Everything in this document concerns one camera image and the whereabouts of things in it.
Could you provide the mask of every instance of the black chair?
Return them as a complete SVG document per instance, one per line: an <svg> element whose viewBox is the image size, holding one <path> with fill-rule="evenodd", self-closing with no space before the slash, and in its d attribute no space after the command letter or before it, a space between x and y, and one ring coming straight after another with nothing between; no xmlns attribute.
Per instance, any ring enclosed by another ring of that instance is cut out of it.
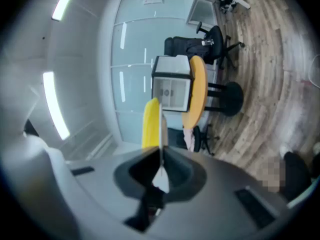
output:
<svg viewBox="0 0 320 240"><path fill-rule="evenodd" d="M224 59L226 58L228 62L231 64L231 66L233 67L233 69L236 70L234 63L232 62L229 56L229 52L232 49L236 48L237 46L241 46L243 48L245 47L245 44L243 42L238 41L235 44L232 44L231 46L228 47L228 40L231 39L229 35L227 35L224 40L220 27L214 26L209 31L207 31L202 28L201 21L199 22L196 28L196 33L198 34L199 31L205 34L204 40L213 42L211 45L212 50L211 50L211 56L209 57L210 61L208 61L208 64L213 64L214 60L219 59L218 68L222 70L223 69L222 64L224 62Z"/></svg>
<svg viewBox="0 0 320 240"><path fill-rule="evenodd" d="M194 135L194 152L199 152L202 148L203 150L206 148L208 153L212 156L214 156L214 153L211 153L208 145L208 128L211 126L211 124L207 125L205 132L202 133L200 131L199 126L196 126L193 128L193 135ZM218 141L220 140L220 137L216 136L213 138L214 140ZM168 144L171 147L177 147L180 149L187 150L187 145L184 140L184 131L183 130L176 130L172 128L168 128Z"/></svg>
<svg viewBox="0 0 320 240"><path fill-rule="evenodd" d="M221 30L218 26L214 26L213 28L211 28L210 31L207 31L202 28L202 22L199 22L196 28L196 33L198 33L199 31L205 33L204 39L185 38L179 36L175 36L174 38L168 37L164 41L164 55L173 57L177 55L187 55L189 59L191 59L191 57L194 55L198 55L203 58L206 64L211 65L214 63L215 60L220 59L218 64L219 69L222 69L224 58L226 58L230 62L233 69L236 69L232 60L230 59L229 51L231 51L238 45L240 45L241 47L245 47L245 44L242 42L237 42L227 47L228 40L230 40L231 37L227 35L224 41ZM195 49L190 49L190 45L188 44L188 42L190 41L192 41L192 43L194 44ZM203 46L202 41L207 41L210 44Z"/></svg>

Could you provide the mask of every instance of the round table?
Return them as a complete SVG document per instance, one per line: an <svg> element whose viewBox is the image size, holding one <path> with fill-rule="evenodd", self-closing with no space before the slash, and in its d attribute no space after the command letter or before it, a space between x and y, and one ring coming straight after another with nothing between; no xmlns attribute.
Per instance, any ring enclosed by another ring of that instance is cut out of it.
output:
<svg viewBox="0 0 320 240"><path fill-rule="evenodd" d="M205 110L208 96L208 76L204 60L199 56L193 56L190 59L190 67L194 80L189 111L182 113L185 129L196 127Z"/></svg>

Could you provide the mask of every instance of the floor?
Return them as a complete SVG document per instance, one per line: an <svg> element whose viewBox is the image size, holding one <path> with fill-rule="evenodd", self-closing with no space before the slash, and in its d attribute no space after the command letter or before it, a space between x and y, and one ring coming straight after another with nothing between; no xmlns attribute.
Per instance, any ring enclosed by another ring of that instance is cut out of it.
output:
<svg viewBox="0 0 320 240"><path fill-rule="evenodd" d="M320 43L295 0L246 1L251 9L238 5L234 13L218 15L230 44L246 45L232 54L237 71L221 74L222 83L241 85L244 104L234 117L211 114L220 141L210 145L217 159L277 191L280 145L288 143L309 165L312 147L320 141L320 89L308 78Z"/></svg>

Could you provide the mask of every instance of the ceiling light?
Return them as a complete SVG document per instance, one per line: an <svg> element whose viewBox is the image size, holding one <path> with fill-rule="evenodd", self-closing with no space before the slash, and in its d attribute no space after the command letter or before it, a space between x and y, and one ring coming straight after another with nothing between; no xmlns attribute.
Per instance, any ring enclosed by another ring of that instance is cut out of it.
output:
<svg viewBox="0 0 320 240"><path fill-rule="evenodd" d="M61 21L65 9L68 5L69 0L59 0L58 4L56 5L53 15L52 15L52 19L56 20L56 21Z"/></svg>
<svg viewBox="0 0 320 240"><path fill-rule="evenodd" d="M126 101L126 94L125 94L124 73L122 71L119 72L119 76L120 76L121 100L122 100L122 102L125 102Z"/></svg>
<svg viewBox="0 0 320 240"><path fill-rule="evenodd" d="M127 32L127 23L124 22L122 25L121 40L120 40L121 49L125 48L126 32Z"/></svg>
<svg viewBox="0 0 320 240"><path fill-rule="evenodd" d="M147 62L147 48L144 48L144 64Z"/></svg>
<svg viewBox="0 0 320 240"><path fill-rule="evenodd" d="M53 72L43 73L43 86L46 103L54 126L62 140L69 137L70 133L62 117L55 89L55 76Z"/></svg>

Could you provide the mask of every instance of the black chair backrest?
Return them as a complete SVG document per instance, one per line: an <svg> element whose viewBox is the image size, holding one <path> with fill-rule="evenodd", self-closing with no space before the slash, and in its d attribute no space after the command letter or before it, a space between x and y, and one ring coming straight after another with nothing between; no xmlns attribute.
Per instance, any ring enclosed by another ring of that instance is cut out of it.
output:
<svg viewBox="0 0 320 240"><path fill-rule="evenodd" d="M211 28L206 37L212 39L214 43L212 45L211 58L213 60L220 58L224 49L224 37L222 36L220 27L214 26Z"/></svg>

